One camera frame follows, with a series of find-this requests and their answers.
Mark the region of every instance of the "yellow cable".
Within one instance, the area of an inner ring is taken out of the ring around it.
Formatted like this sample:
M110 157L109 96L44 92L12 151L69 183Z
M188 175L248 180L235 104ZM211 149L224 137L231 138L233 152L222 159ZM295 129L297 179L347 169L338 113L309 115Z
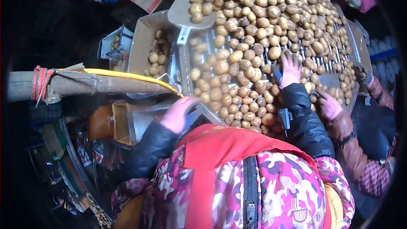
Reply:
M99 75L104 75L104 76L111 76L111 77L122 77L122 78L129 78L129 79L135 79L135 80L142 80L145 82L151 82L151 83L155 83L158 84L160 86L163 86L164 88L167 88L169 90L171 90L172 92L174 92L175 94L178 94L179 91L174 89L173 87L171 87L170 85L168 85L167 83L161 81L161 80L157 80L151 77L147 77L147 76L142 76L142 75L138 75L138 74L129 74L129 73L122 73L122 72L118 72L118 71L110 71L110 70L105 70L105 69L96 69L96 68L85 68L84 69L85 72L87 72L88 74L99 74Z

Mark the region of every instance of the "metal scoop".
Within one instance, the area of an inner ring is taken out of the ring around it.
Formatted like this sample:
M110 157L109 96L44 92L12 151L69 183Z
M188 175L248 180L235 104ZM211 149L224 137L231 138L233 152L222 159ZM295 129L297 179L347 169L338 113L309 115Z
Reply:
M202 18L201 23L192 23L189 8L190 0L175 0L168 11L168 21L181 29L177 45L186 45L191 29L208 29L215 23L216 13L212 12Z

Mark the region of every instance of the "zipper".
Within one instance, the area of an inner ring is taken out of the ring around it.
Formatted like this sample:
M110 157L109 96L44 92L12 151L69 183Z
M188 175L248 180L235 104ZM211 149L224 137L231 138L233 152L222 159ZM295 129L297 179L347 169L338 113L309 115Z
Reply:
M243 228L257 229L257 175L256 160L243 160Z

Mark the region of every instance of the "woman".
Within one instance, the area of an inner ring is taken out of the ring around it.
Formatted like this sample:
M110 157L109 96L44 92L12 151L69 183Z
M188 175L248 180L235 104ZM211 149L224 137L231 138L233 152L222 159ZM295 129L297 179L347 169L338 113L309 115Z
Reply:
M112 196L114 228L349 227L354 202L332 141L311 111L301 65L290 52L281 58L280 95L293 114L292 145L205 124L173 151L196 103L180 99L151 123L126 162L127 181Z
M366 87L372 104L355 105L352 117L339 103L320 91L321 115L328 132L338 142L336 158L351 182L356 208L367 219L390 183L396 147L393 99L373 74L356 66L359 83Z

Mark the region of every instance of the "black sleeve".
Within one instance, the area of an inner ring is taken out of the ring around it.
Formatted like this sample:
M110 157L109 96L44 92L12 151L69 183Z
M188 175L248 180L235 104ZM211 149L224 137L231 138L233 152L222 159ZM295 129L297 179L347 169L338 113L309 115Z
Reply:
M134 178L150 179L158 163L171 155L180 137L181 135L174 134L153 120L122 166L121 181Z
M284 106L293 114L287 131L288 142L314 159L322 156L334 158L332 141L318 115L311 111L311 100L304 85L290 84L280 95Z

